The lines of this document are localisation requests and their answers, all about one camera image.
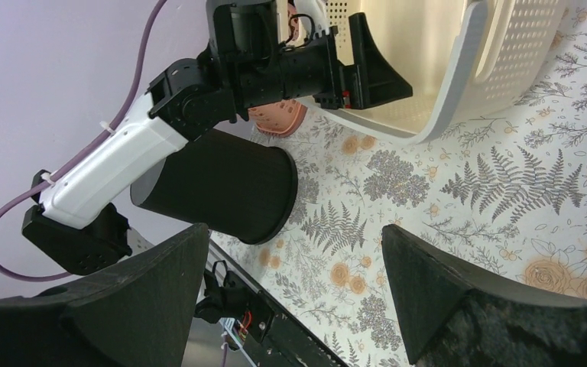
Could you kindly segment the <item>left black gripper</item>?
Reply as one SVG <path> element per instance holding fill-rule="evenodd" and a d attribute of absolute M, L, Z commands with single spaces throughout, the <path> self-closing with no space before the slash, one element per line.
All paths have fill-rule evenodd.
<path fill-rule="evenodd" d="M 312 96 L 324 109 L 341 109 L 343 85 L 336 51 L 338 28 L 327 23 L 322 6 L 296 4 L 308 24 L 306 40 L 291 46 L 279 37 L 275 1 L 207 1 L 209 42 L 204 69 L 215 88 L 229 93 L 235 113 Z M 349 16 L 353 64 L 344 67 L 347 109 L 372 109 L 410 98 L 413 87 L 384 58 L 366 14 Z"/>

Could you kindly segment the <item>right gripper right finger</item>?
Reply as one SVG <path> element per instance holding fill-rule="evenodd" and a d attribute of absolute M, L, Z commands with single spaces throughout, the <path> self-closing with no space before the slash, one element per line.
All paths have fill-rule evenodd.
<path fill-rule="evenodd" d="M 415 366 L 587 366 L 587 300 L 512 281 L 396 225 L 382 255 Z"/>

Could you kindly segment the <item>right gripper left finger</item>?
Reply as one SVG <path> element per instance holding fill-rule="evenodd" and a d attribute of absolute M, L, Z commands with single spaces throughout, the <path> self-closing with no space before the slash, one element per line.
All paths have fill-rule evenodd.
<path fill-rule="evenodd" d="M 209 248 L 194 224 L 34 297 L 0 299 L 0 366 L 179 366 Z"/>

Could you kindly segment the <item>cream perforated plastic basket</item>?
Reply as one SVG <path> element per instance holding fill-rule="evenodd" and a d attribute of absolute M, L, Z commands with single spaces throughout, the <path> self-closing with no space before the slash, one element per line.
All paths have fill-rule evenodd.
<path fill-rule="evenodd" d="M 384 59 L 413 87 L 408 99 L 329 117 L 376 138 L 411 145 L 453 122 L 506 109 L 534 82 L 565 1 L 321 1 L 337 27 L 338 58 L 355 62 L 349 17 L 362 13 Z"/>

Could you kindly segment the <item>pink perforated plastic basket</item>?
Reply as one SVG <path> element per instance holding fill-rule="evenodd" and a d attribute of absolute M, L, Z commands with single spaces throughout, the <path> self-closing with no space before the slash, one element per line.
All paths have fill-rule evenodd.
<path fill-rule="evenodd" d="M 288 45 L 301 45 L 306 36 L 304 29 L 300 29 L 300 21 L 292 19 L 297 14 L 294 1 L 287 2 L 287 20 L 289 25 L 288 36 L 284 36 L 284 26 L 280 26 L 280 38 Z M 267 135 L 287 137 L 292 135 L 302 124 L 307 107 L 295 99 L 286 99 L 265 106 L 254 107 L 248 110 L 249 117 L 255 122 L 257 129 Z"/>

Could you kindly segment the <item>black plastic bucket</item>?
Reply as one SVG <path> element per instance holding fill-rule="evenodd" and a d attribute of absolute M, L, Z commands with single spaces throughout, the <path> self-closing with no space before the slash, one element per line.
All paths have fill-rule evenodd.
<path fill-rule="evenodd" d="M 130 199 L 153 213 L 260 245 L 284 227 L 297 189 L 287 151 L 213 129 L 141 175 Z"/>

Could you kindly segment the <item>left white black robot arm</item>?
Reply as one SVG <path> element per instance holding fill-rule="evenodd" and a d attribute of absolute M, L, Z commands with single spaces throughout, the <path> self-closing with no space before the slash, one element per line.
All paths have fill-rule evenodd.
<path fill-rule="evenodd" d="M 259 107 L 311 96 L 325 109 L 370 109 L 413 95 L 384 59 L 363 13 L 349 17 L 354 61 L 338 58 L 337 28 L 297 6 L 311 33 L 281 39 L 274 1 L 209 1 L 209 43 L 172 63 L 69 167 L 37 174 L 22 235 L 70 274 L 88 275 L 132 254 L 128 220 L 113 205 L 159 176 L 141 206 L 254 245 L 287 221 L 297 193 L 292 158 L 217 129 Z"/>

